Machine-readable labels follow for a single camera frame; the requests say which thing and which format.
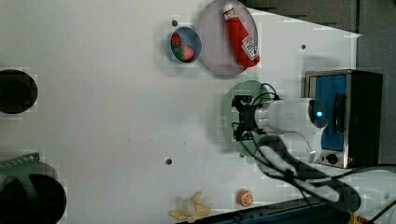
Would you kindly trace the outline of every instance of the small orange object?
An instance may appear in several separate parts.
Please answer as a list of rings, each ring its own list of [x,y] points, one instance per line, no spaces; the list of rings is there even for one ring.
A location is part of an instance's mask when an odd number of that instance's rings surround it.
[[[238,202],[244,207],[249,207],[253,204],[253,195],[250,191],[243,189],[238,194]]]

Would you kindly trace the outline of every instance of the ketchup bottle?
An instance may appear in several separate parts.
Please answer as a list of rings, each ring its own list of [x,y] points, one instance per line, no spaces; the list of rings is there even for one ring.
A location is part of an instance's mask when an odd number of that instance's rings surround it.
[[[231,44],[233,45],[233,51],[239,63],[244,67],[256,65],[260,61],[257,45],[248,34],[247,29],[233,9],[233,5],[225,5],[223,12],[228,27],[228,33],[230,34]]]

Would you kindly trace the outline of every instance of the black container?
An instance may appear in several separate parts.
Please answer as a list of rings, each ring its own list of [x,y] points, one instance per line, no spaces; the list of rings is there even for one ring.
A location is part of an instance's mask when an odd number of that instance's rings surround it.
[[[19,114],[35,103],[38,91],[35,81],[18,70],[0,71],[0,111]]]
[[[27,198],[20,180],[15,179],[0,192],[1,224],[56,224],[64,215],[66,193],[64,187],[47,175],[30,175],[41,202],[41,209],[34,209]]]

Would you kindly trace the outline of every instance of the white table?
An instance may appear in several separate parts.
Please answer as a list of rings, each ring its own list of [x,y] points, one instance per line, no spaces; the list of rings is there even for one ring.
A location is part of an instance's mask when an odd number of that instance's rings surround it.
[[[164,56],[172,18],[194,22],[207,3],[0,0],[0,66],[29,67],[39,90],[36,112],[0,120],[0,153],[38,150],[59,172],[61,223],[172,223],[196,190],[211,216],[242,209],[241,188],[255,206],[301,197],[226,148],[222,96],[257,78],[299,97],[305,71],[355,67],[357,36],[251,10],[262,62],[218,79]]]

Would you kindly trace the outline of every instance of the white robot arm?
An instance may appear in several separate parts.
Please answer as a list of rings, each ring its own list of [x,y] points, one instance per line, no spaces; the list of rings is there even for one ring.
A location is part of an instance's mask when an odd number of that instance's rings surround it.
[[[255,107],[256,128],[275,134],[265,135],[258,143],[256,155],[251,156],[265,174],[291,183],[337,209],[371,223],[396,219],[396,215],[379,218],[396,204],[396,174],[389,167],[358,168],[331,177],[309,165],[319,159],[326,114],[320,102],[305,98]]]

